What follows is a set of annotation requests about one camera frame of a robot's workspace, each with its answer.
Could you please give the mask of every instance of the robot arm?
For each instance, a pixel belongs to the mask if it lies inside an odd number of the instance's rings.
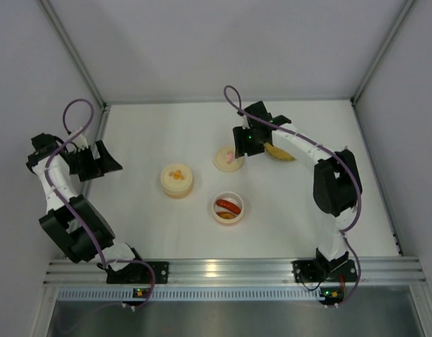
[[[82,260],[100,262],[97,250],[88,233],[78,226],[70,230],[70,225],[77,219],[66,207],[51,184],[46,179],[46,172],[53,186],[60,191],[68,206],[78,214],[92,231],[102,249],[106,261],[141,260],[135,249],[128,244],[116,242],[114,232],[107,221],[82,195],[78,195],[72,184],[71,176],[77,174],[80,181],[86,181],[104,176],[105,173],[122,170],[108,153],[101,140],[96,142],[100,158],[94,159],[91,148],[84,136],[74,139],[73,152],[63,149],[55,155],[46,168],[46,162],[59,148],[63,141],[49,134],[40,134],[32,139],[35,151],[28,156],[27,167],[41,181],[46,195],[46,215],[39,219],[42,229],[74,263]],[[105,270],[108,283],[146,283],[150,276],[146,275],[142,265],[134,263],[109,263]]]
[[[315,259],[294,266],[296,270],[300,270],[296,280],[300,282],[335,280],[338,276],[336,271],[339,272],[339,268],[343,265],[345,267],[347,262],[350,261],[349,265],[353,263],[354,266],[354,262],[348,259],[348,249],[341,233],[350,225],[351,219],[357,212],[358,196],[351,178],[337,159],[329,155],[327,151],[310,144],[297,135],[261,123],[258,119],[302,135],[288,118],[272,117],[263,102],[254,103],[244,111],[256,118],[252,119],[243,115],[243,125],[233,129],[236,158],[245,154],[251,156],[262,153],[264,143],[270,143],[290,153],[314,177],[313,198],[318,208],[324,213],[324,221],[319,224],[319,244]],[[347,149],[332,153],[335,153],[347,165],[362,193],[353,153]]]

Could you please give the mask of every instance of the white bowl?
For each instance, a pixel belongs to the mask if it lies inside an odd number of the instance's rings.
[[[241,213],[237,214],[236,218],[234,218],[234,219],[221,218],[220,216],[217,215],[217,212],[223,212],[223,211],[229,211],[229,210],[227,210],[223,207],[217,206],[216,201],[218,201],[219,199],[223,199],[223,200],[232,202],[233,204],[235,204],[237,207],[239,207],[241,209]],[[222,193],[219,193],[218,195],[216,195],[216,197],[214,198],[212,205],[211,205],[211,212],[213,214],[213,217],[220,224],[225,225],[225,226],[235,225],[244,216],[244,213],[245,213],[244,201],[242,200],[242,198],[238,194],[236,194],[234,192],[222,192]]]

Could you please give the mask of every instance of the enclosure wall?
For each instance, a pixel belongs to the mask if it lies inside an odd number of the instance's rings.
[[[432,0],[414,7],[358,111],[404,252],[432,291]]]
[[[36,1],[0,1],[0,336],[28,335],[57,254],[37,221],[46,202],[25,167],[30,138],[42,132],[64,138],[61,113],[77,97],[90,95]],[[78,127],[88,113],[74,108],[68,124]]]
[[[349,98],[403,0],[51,0],[107,101]]]

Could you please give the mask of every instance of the ventilation grille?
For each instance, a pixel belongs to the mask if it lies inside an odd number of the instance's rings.
[[[156,288],[150,300],[221,301],[221,300],[320,300],[320,292],[299,287],[288,288]],[[136,301],[133,288],[62,288],[57,300],[69,301]]]

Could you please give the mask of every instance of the red sausage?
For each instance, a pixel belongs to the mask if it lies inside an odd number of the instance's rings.
[[[234,205],[232,202],[223,200],[223,199],[219,199],[218,201],[216,201],[216,205],[223,207],[231,212],[233,212],[234,214],[239,214],[241,213],[241,209],[239,207],[237,207],[236,205]]]

